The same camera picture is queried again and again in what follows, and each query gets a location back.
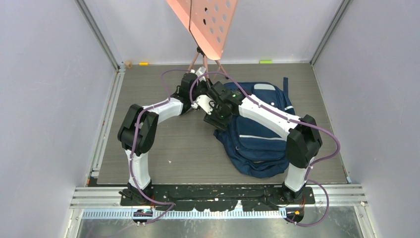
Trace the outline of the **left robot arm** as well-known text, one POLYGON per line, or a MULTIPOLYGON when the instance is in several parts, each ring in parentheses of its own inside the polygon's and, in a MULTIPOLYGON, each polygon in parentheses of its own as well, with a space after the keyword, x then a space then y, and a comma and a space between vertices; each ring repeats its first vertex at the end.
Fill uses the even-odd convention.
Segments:
POLYGON ((128 189, 133 199, 140 205, 147 205, 152 192, 147 188, 151 183, 148 155, 157 132, 157 126, 172 117, 188 112, 192 106, 190 97, 195 100, 205 94, 212 82, 198 73, 187 72, 174 93, 159 103, 149 106, 132 104, 118 131, 117 139, 127 156, 129 166, 128 189))

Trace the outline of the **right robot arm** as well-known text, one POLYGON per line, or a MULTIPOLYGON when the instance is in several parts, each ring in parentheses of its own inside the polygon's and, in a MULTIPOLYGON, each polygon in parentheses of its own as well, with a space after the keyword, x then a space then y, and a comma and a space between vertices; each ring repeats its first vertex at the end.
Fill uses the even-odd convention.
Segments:
POLYGON ((322 146, 311 116, 299 117, 282 88, 267 82, 216 83, 195 104, 242 174, 270 178, 285 173, 283 198, 296 203, 303 196, 309 165, 322 146))

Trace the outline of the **navy blue student backpack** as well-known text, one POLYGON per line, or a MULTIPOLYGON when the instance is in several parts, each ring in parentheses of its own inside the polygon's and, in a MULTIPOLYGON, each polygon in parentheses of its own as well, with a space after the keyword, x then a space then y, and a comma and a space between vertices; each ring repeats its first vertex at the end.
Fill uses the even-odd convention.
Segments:
MULTIPOLYGON (((268 82, 240 82, 247 92, 286 113, 295 114, 289 99, 288 78, 283 87, 268 82)), ((285 155, 286 141, 265 126, 233 116, 225 131, 215 130, 215 138, 224 146, 233 166, 242 174, 255 178, 270 178, 284 173, 289 161, 285 155)))

